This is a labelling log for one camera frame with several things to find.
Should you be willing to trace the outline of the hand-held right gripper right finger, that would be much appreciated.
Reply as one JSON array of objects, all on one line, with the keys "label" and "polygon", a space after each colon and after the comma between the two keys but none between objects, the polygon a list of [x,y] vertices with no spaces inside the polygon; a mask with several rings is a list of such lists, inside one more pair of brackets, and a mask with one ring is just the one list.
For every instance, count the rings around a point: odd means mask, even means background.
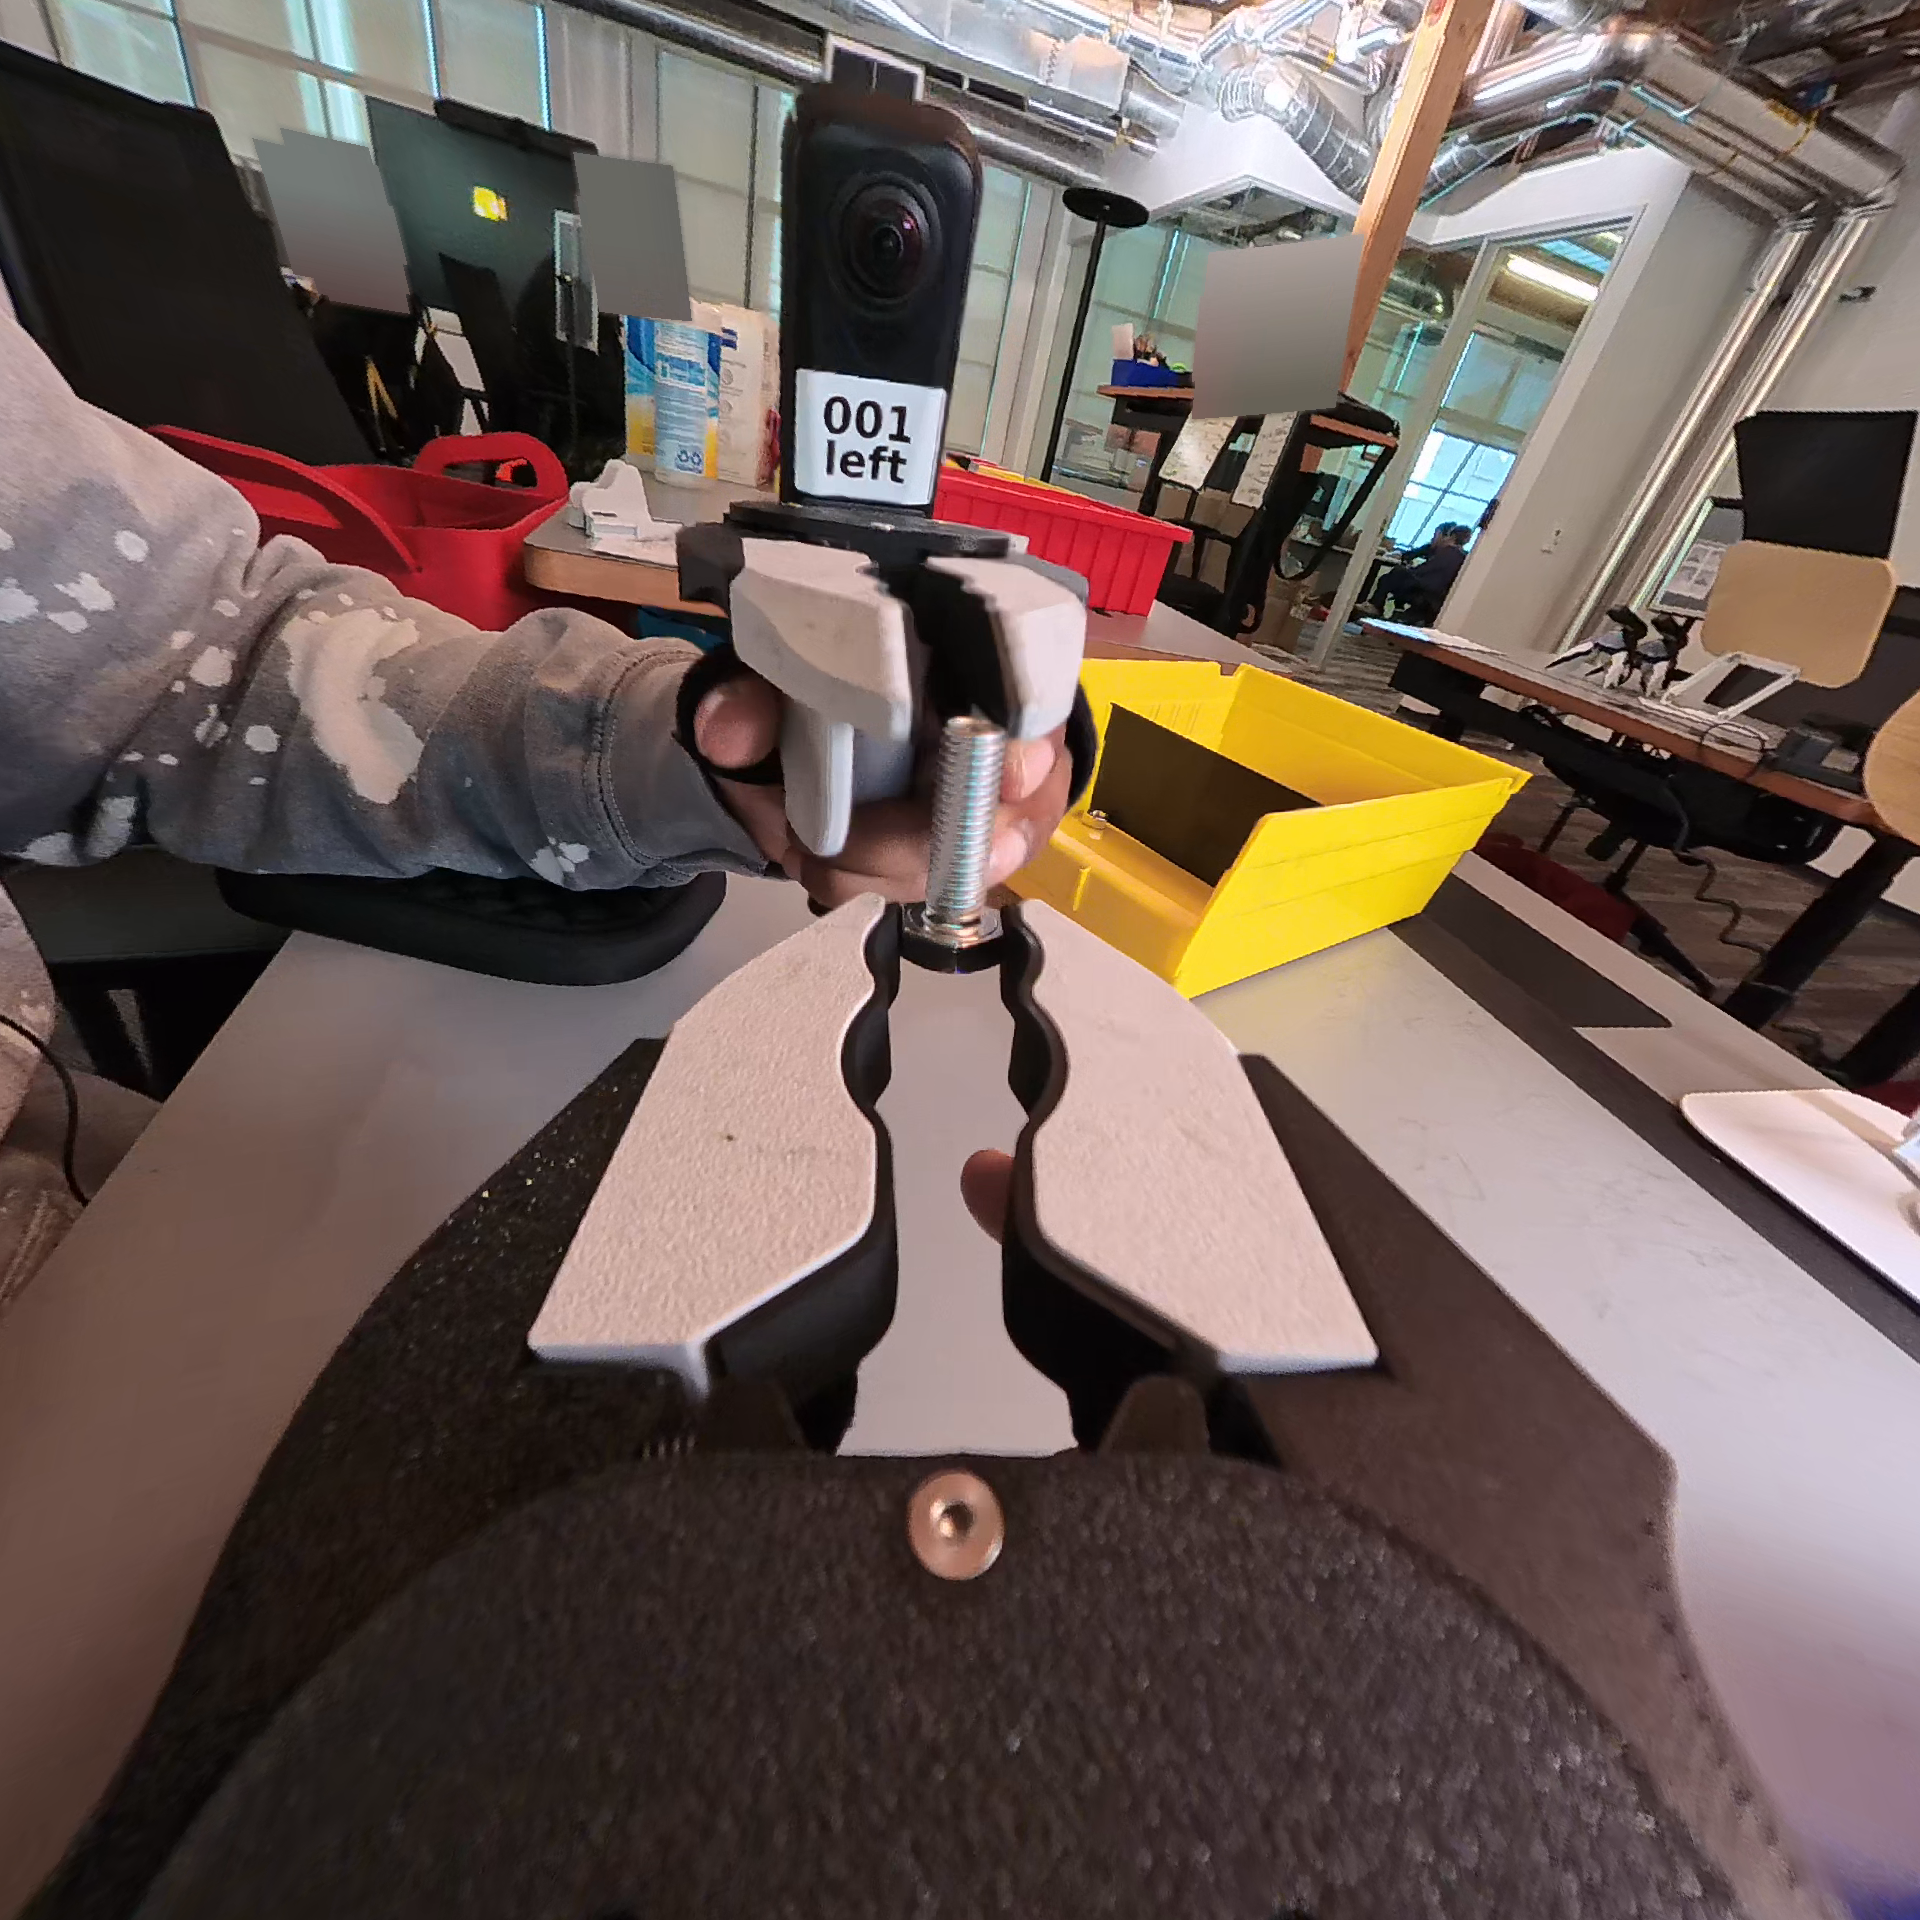
[{"label": "hand-held right gripper right finger", "polygon": [[1005,1325],[1095,1450],[1142,1378],[1218,1418],[1249,1378],[1369,1370],[1381,1345],[1235,1043],[1056,906],[1005,926],[1025,1131]]}]

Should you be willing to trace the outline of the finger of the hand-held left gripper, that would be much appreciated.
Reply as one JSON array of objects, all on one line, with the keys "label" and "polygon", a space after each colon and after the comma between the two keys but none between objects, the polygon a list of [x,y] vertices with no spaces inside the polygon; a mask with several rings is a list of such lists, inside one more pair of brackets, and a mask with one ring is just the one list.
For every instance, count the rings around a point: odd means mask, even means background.
[{"label": "finger of the hand-held left gripper", "polygon": [[1010,739],[1066,729],[1086,654],[1086,581],[1048,559],[978,559],[987,714]]},{"label": "finger of the hand-held left gripper", "polygon": [[789,702],[889,746],[912,739],[907,603],[870,555],[746,535],[729,619],[736,659]]}]

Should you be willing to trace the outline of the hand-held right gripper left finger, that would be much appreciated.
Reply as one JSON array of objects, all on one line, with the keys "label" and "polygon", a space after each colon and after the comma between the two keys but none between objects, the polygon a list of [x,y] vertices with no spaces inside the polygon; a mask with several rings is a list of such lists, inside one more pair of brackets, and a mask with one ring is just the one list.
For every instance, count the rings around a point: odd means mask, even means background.
[{"label": "hand-held right gripper left finger", "polygon": [[550,1280],[528,1357],[641,1369],[705,1406],[775,1387],[839,1450],[897,1314],[889,1085],[903,918],[867,892],[665,1035]]}]

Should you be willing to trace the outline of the silver bolt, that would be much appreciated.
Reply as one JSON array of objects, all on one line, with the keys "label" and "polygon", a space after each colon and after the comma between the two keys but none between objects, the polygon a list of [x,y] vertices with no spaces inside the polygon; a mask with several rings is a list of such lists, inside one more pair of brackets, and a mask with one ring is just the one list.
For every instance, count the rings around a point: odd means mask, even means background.
[{"label": "silver bolt", "polygon": [[903,909],[903,961],[927,973],[981,973],[998,961],[992,834],[1009,736],[987,715],[949,715],[934,782],[927,896]]}]

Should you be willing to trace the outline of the person's left forearm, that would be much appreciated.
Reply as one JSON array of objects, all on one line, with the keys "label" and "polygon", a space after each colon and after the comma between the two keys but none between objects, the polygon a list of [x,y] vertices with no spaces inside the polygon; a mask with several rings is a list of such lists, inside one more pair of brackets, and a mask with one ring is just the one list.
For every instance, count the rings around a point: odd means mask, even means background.
[{"label": "person's left forearm", "polygon": [[583,612],[477,631],[266,535],[6,317],[6,853],[230,872],[765,872],[678,739],[699,654]]}]

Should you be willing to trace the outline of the person's left hand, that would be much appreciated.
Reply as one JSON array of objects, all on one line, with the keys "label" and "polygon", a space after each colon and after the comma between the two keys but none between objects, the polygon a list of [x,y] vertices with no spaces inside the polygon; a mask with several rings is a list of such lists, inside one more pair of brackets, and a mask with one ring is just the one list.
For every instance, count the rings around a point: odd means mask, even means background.
[{"label": "person's left hand", "polygon": [[[779,749],[779,719],[784,698],[755,675],[708,689],[694,710],[694,746],[715,768],[720,804],[755,849],[823,911],[864,892],[903,906],[920,900],[931,888],[934,773],[920,768],[908,796],[853,807],[843,849],[816,853],[789,824],[784,789],[736,777]],[[987,887],[1014,879],[1051,842],[1070,807],[1070,777],[1061,729],[1005,749]]]}]

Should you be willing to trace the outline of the red plastic bin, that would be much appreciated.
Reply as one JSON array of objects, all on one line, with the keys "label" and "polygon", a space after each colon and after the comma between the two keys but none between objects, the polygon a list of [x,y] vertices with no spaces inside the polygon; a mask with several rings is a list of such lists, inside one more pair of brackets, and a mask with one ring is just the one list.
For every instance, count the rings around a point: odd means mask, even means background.
[{"label": "red plastic bin", "polygon": [[941,465],[934,517],[1025,539],[1036,559],[1081,574],[1091,607],[1108,616],[1153,612],[1177,551],[1192,543],[1192,529],[1181,520],[959,463]]}]

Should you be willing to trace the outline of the white carton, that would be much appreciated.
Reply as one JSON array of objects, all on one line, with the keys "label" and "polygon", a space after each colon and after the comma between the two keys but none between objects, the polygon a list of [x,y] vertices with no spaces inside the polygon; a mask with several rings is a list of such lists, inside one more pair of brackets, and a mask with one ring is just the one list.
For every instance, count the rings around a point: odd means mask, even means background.
[{"label": "white carton", "polygon": [[716,479],[774,490],[779,473],[779,320],[716,303]]}]

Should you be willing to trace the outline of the black bin divider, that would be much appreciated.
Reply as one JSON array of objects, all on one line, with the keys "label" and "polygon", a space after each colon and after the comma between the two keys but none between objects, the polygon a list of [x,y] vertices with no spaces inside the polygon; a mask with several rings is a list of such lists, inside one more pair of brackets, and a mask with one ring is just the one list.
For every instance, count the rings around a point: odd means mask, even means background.
[{"label": "black bin divider", "polygon": [[1108,710],[1091,810],[1197,880],[1218,887],[1262,817],[1317,807],[1218,749]]}]

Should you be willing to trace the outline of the wipes canister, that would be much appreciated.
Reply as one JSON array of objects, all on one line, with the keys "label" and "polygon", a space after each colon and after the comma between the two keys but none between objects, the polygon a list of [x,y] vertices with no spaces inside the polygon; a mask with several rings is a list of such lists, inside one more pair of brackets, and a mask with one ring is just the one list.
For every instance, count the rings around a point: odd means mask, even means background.
[{"label": "wipes canister", "polygon": [[625,317],[629,458],[665,482],[716,479],[720,338],[694,320]]}]

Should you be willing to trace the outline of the black floor lamp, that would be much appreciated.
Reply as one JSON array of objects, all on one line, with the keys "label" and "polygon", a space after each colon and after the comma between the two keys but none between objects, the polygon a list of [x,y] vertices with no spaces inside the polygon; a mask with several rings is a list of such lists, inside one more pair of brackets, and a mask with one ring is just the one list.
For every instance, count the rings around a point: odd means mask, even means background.
[{"label": "black floor lamp", "polygon": [[1095,305],[1095,290],[1098,290],[1107,239],[1108,239],[1108,232],[1136,232],[1147,223],[1147,209],[1142,200],[1121,197],[1107,183],[1066,186],[1066,211],[1075,218],[1091,223],[1091,254],[1086,254],[1086,273],[1081,273],[1081,290],[1077,290],[1077,305],[1075,305],[1075,320],[1070,320],[1061,380],[1060,380],[1060,395],[1056,395],[1056,412],[1051,412],[1051,426],[1048,426],[1048,442],[1043,442],[1039,482],[1051,482],[1056,465],[1060,465],[1061,426],[1066,426],[1070,393],[1075,393],[1075,367],[1077,367],[1077,351],[1081,351],[1086,324],[1091,324],[1091,305]]}]

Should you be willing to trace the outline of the white plastic holder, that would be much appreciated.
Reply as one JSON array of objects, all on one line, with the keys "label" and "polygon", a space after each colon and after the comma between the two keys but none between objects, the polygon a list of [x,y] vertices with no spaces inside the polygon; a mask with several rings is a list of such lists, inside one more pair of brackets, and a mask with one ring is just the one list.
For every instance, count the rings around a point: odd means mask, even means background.
[{"label": "white plastic holder", "polygon": [[661,520],[652,508],[646,479],[629,458],[605,463],[600,479],[583,479],[567,490],[565,520],[597,548],[658,548],[676,543],[682,520]]}]

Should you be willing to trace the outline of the yellow plastic bin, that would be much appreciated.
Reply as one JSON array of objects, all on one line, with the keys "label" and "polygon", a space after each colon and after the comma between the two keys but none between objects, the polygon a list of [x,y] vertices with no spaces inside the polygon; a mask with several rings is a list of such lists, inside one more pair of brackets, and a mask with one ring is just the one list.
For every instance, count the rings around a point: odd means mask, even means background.
[{"label": "yellow plastic bin", "polygon": [[1320,804],[1262,817],[1207,887],[1107,825],[1086,793],[1010,879],[1189,999],[1420,918],[1527,778],[1258,666],[1091,659],[1081,689],[1098,760],[1124,704]]}]

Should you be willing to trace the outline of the red basket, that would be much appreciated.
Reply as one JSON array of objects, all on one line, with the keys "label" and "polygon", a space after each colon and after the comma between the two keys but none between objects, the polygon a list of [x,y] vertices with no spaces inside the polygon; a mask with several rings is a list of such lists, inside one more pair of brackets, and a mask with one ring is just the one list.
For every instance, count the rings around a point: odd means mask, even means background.
[{"label": "red basket", "polygon": [[306,465],[186,426],[153,437],[243,492],[262,535],[297,535],[484,631],[562,603],[522,564],[567,500],[562,458],[533,435],[443,435],[411,465]]}]

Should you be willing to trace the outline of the black board with yellow sticker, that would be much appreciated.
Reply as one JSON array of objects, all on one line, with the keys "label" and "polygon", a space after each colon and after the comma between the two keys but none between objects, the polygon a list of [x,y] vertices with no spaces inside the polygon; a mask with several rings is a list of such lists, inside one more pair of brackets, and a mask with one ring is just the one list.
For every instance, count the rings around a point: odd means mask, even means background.
[{"label": "black board with yellow sticker", "polygon": [[496,432],[565,435],[558,217],[579,209],[594,141],[510,112],[368,98],[379,183],[424,311],[454,314]]}]

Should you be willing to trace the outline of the dark office desk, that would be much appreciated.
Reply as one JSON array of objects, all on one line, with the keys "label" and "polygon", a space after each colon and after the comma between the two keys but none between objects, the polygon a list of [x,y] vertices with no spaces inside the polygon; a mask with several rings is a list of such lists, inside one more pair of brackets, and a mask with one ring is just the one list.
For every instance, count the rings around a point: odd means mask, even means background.
[{"label": "dark office desk", "polygon": [[[1747,956],[1719,1011],[1753,1030],[1785,1030],[1813,973],[1915,870],[1915,825],[1894,825],[1857,789],[1785,764],[1785,734],[1747,714],[1602,689],[1424,627],[1373,619],[1373,631],[1401,650],[1390,689],[1431,710],[1433,736],[1497,736],[1567,789],[1542,853],[1586,810],[1601,817],[1586,853],[1611,863],[1602,892],[1627,909],[1627,880],[1645,849],[1666,849],[1702,879],[1697,900],[1723,911],[1719,944]],[[1854,864],[1828,879],[1779,941],[1744,941],[1739,900],[1715,892],[1715,858],[1798,870],[1837,830],[1864,834]]]}]

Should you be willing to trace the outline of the spare black gripper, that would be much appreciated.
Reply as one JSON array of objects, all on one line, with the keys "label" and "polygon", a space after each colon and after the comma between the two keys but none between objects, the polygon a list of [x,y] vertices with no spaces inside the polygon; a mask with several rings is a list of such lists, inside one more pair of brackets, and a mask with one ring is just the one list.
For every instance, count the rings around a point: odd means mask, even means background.
[{"label": "spare black gripper", "polygon": [[1666,683],[1693,634],[1693,616],[1633,612],[1627,603],[1607,607],[1602,627],[1586,637],[1560,645],[1548,661],[1552,675],[1567,670],[1601,676],[1602,687],[1655,687]]}]

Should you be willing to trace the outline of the black mesh chair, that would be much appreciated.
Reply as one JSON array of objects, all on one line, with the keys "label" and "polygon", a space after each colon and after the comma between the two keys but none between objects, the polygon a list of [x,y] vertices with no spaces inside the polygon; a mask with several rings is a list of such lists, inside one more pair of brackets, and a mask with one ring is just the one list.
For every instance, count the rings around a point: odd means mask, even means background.
[{"label": "black mesh chair", "polygon": [[368,463],[219,126],[6,48],[6,286],[95,406]]}]

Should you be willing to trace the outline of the wooden stand with black panel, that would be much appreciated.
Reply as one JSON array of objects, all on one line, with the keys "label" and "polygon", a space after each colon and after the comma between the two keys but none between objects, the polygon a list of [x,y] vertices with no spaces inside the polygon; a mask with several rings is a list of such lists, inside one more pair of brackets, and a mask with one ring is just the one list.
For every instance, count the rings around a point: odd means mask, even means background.
[{"label": "wooden stand with black panel", "polygon": [[1915,698],[1915,586],[1894,564],[1914,450],[1914,406],[1739,420],[1739,539],[1715,559],[1702,666],[1671,710],[1880,729]]}]

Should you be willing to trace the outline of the wooden post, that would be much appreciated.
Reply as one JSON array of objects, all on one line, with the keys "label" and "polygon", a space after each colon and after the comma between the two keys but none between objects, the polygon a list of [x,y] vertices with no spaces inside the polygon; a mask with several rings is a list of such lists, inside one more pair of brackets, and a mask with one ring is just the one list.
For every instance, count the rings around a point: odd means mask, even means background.
[{"label": "wooden post", "polygon": [[1348,393],[1355,380],[1369,328],[1424,202],[1428,171],[1437,158],[1443,133],[1452,130],[1488,15],[1495,5],[1428,5],[1420,31],[1412,34],[1397,108],[1355,209],[1355,299],[1335,393]]}]

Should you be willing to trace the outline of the silver ventilation duct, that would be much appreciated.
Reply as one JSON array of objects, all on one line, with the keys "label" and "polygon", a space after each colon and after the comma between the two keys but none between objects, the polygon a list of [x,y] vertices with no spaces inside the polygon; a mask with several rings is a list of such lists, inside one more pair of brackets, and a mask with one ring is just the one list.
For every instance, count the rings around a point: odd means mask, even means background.
[{"label": "silver ventilation duct", "polygon": [[1697,34],[1611,15],[1593,31],[1543,34],[1473,73],[1424,200],[1503,166],[1552,126],[1611,126],[1772,217],[1880,211],[1904,171],[1894,150],[1845,121],[1795,108],[1779,85]]}]

